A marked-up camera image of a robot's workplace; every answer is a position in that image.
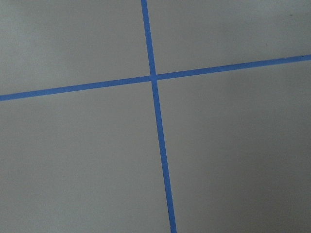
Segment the brown paper table cover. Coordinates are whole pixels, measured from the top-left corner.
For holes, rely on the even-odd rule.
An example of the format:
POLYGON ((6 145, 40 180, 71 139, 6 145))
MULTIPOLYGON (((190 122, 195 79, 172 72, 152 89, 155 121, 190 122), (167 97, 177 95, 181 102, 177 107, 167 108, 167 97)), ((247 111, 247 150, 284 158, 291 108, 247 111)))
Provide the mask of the brown paper table cover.
POLYGON ((308 233, 308 0, 3 0, 3 233, 308 233))

